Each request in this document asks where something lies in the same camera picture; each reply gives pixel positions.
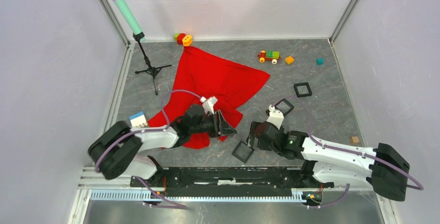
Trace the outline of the black square frame box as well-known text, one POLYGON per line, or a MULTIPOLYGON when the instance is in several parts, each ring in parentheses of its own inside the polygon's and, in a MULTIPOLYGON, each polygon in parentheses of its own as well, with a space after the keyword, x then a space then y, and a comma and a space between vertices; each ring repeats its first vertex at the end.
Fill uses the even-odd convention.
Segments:
POLYGON ((246 164, 254 153, 254 148, 247 145, 245 142, 238 142, 234 150, 232 151, 232 156, 246 164))

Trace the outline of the red garment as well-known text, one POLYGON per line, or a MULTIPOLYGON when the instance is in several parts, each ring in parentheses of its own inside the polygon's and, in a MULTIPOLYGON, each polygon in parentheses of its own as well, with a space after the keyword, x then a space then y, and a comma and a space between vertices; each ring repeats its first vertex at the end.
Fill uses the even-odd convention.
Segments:
POLYGON ((207 53, 196 47, 185 47, 180 58, 173 85, 173 93, 164 112, 158 112, 148 124, 165 125, 174 121, 199 97, 217 97, 215 110, 221 110, 226 121, 236 128, 243 118, 237 109, 251 99, 268 81, 267 72, 235 63, 207 53))

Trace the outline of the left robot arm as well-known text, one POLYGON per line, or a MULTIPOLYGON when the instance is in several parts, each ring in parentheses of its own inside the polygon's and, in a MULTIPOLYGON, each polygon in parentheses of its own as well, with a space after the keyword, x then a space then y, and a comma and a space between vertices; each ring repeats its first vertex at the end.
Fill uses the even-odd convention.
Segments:
POLYGON ((136 128, 118 121, 89 146, 87 153, 95 164, 95 170, 105 179, 130 174, 139 176, 154 187, 162 182, 163 172, 150 158, 136 162, 135 157, 140 151, 180 147, 196 134, 214 138, 236 133, 221 110, 210 113, 201 105, 191 105, 170 125, 161 127, 136 128))

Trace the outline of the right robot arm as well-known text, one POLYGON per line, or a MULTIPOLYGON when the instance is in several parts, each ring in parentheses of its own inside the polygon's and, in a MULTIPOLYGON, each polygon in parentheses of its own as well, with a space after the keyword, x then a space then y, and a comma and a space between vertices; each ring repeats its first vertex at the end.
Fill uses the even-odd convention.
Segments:
POLYGON ((310 136, 305 132, 277 128, 269 122, 253 121, 250 142, 289 160, 303 160, 299 178, 307 187, 369 187, 382 197, 406 199, 409 163, 390 145, 356 147, 310 136))

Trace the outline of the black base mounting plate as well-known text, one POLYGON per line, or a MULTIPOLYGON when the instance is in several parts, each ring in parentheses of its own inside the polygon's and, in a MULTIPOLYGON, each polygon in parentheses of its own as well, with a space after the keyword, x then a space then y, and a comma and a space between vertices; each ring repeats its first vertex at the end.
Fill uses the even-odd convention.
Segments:
POLYGON ((146 183, 168 197, 275 197, 292 189, 333 188, 299 167, 164 167, 146 183))

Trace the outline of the white and blue block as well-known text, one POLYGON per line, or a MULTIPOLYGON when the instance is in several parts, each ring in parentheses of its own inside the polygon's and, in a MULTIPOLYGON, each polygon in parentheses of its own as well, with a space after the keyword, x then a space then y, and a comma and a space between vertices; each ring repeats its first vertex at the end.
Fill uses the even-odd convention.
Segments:
POLYGON ((130 116, 129 120, 133 128, 148 127, 146 116, 142 111, 130 116))

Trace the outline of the colourful toy train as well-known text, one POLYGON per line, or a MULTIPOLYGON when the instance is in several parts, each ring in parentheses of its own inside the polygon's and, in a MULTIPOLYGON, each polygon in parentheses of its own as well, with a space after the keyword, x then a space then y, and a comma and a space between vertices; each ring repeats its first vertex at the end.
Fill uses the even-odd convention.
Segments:
POLYGON ((274 65, 277 64, 281 58, 280 53, 278 51, 270 51, 270 50, 268 51, 262 50, 257 55, 257 57, 260 63, 271 62, 271 64, 274 65))

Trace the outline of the orange lego brick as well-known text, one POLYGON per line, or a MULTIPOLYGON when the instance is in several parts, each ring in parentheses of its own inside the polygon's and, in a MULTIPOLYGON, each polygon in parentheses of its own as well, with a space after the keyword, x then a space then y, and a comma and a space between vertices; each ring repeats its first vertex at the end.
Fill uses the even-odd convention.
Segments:
POLYGON ((288 57, 285 58, 284 61, 285 61, 285 63, 286 63, 287 65, 291 65, 291 64, 294 63, 295 59, 294 59, 292 56, 288 56, 288 57))

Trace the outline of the black tripod stand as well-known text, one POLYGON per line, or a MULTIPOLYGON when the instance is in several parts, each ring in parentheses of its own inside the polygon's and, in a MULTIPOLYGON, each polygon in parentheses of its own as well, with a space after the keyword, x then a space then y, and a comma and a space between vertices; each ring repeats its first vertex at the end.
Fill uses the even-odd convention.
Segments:
POLYGON ((143 59, 145 64, 147 65, 147 69, 144 70, 140 70, 140 71, 135 71, 135 74, 140 74, 140 73, 146 73, 148 75, 150 75, 153 79, 153 86, 154 86, 154 90, 155 90, 155 95, 158 95, 158 88, 156 86, 156 77, 158 76, 158 74, 161 72, 162 69, 167 68, 167 67, 171 67, 172 65, 164 65, 164 66, 159 66, 159 67, 154 67, 151 64, 151 61, 149 59, 149 57, 146 55, 146 52, 143 48, 141 39, 145 37, 143 32, 140 32, 138 34, 134 34, 133 33, 133 38, 134 40, 137 42, 137 44, 139 45, 139 48, 141 50, 141 53, 143 55, 143 59))

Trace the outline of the orange toy block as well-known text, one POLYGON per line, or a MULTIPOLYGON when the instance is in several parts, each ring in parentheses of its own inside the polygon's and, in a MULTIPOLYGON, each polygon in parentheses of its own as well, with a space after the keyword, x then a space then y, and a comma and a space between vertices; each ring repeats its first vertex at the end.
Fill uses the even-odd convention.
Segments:
POLYGON ((185 35, 183 38, 182 38, 182 45, 184 46, 184 47, 188 47, 188 46, 190 46, 191 44, 192 44, 192 42, 193 42, 193 39, 192 39, 193 37, 191 36, 191 35, 185 35))

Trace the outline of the red toy block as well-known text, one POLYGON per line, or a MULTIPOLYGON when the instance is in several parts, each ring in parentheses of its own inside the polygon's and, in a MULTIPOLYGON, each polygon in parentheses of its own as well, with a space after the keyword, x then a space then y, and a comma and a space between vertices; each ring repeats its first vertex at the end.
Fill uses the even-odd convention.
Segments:
POLYGON ((180 33, 180 35, 179 35, 179 37, 178 37, 178 39, 177 39, 177 43, 179 44, 179 45, 182 45, 183 44, 183 38, 186 36, 186 34, 185 33, 180 33))

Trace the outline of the small wooden cube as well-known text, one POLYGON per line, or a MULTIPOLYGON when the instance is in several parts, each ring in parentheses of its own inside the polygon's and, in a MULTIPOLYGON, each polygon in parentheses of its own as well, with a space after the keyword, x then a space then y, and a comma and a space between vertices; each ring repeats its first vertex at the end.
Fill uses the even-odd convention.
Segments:
POLYGON ((360 141, 360 139, 359 139, 358 136, 352 136, 352 137, 350 137, 350 143, 351 143, 351 144, 357 145, 357 144, 359 144, 360 142, 361 142, 361 141, 360 141))

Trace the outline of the teal small cube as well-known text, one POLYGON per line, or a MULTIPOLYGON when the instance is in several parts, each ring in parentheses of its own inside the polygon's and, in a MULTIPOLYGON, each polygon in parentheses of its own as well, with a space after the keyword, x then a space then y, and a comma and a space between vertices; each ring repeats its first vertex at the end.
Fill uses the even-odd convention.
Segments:
POLYGON ((317 65, 323 65, 323 63, 324 63, 324 59, 323 58, 317 58, 316 59, 316 64, 317 65))

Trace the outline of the mint green microphone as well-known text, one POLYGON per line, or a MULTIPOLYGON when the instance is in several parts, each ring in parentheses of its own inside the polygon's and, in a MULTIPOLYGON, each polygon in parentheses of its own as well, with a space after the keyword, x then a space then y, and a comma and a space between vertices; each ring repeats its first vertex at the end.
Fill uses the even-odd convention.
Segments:
POLYGON ((119 9, 123 18, 132 30, 133 37, 136 41, 145 41, 145 34, 142 31, 136 17, 132 13, 130 7, 125 0, 112 0, 116 7, 119 9))

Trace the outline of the black square frame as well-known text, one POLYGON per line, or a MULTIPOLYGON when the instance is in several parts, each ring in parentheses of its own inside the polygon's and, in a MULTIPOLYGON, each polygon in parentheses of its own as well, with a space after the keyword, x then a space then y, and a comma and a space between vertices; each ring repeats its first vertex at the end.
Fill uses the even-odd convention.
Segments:
POLYGON ((274 104, 275 109, 279 110, 286 117, 295 107, 286 98, 279 100, 274 104))
POLYGON ((312 90, 309 82, 299 82, 293 85, 295 94, 298 98, 312 96, 312 90))

